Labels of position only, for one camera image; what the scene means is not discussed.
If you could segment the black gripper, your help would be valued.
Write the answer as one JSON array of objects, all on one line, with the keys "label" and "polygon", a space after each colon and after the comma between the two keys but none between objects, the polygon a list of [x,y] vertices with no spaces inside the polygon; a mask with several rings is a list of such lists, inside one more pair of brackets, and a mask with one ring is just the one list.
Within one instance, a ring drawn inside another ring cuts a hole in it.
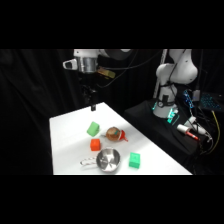
[{"label": "black gripper", "polygon": [[81,92],[85,103],[90,105],[91,111],[96,111],[98,101],[98,91],[94,74],[82,73],[80,76]]}]

